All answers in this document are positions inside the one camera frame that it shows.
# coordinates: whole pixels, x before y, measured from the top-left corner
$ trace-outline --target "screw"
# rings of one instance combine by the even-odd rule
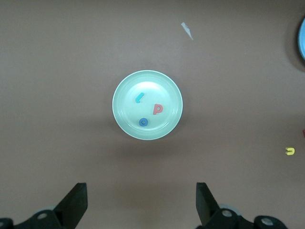
[[[40,215],[37,216],[37,219],[43,219],[46,218],[47,214],[46,213],[41,213]]]
[[[262,223],[264,223],[267,226],[272,226],[273,225],[273,222],[268,218],[262,218],[261,221],[262,221]]]
[[[228,210],[223,210],[223,216],[231,217],[232,213],[230,211],[228,211]]]

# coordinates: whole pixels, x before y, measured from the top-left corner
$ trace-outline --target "red object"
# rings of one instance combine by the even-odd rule
[[[160,104],[155,104],[153,108],[153,115],[156,115],[157,113],[161,113],[163,111],[163,106]]]

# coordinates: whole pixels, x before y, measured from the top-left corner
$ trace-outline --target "white scrap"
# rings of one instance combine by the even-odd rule
[[[186,33],[187,33],[187,34],[190,36],[190,38],[193,40],[192,35],[191,35],[191,31],[190,31],[189,27],[187,27],[187,25],[186,25],[184,22],[182,22],[181,25],[182,25],[182,27],[184,28],[184,30],[186,31]]]

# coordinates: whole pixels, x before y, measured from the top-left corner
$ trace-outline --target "plate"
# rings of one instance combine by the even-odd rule
[[[299,31],[298,44],[301,55],[305,59],[305,19],[303,20]]]
[[[179,88],[163,73],[130,74],[116,88],[112,111],[120,128],[132,137],[154,140],[170,133],[183,110]]]

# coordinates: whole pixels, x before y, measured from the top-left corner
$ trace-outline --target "yellow magnet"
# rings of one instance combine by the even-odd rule
[[[286,150],[287,150],[287,152],[286,152],[287,155],[295,154],[295,149],[292,147],[287,147]]]

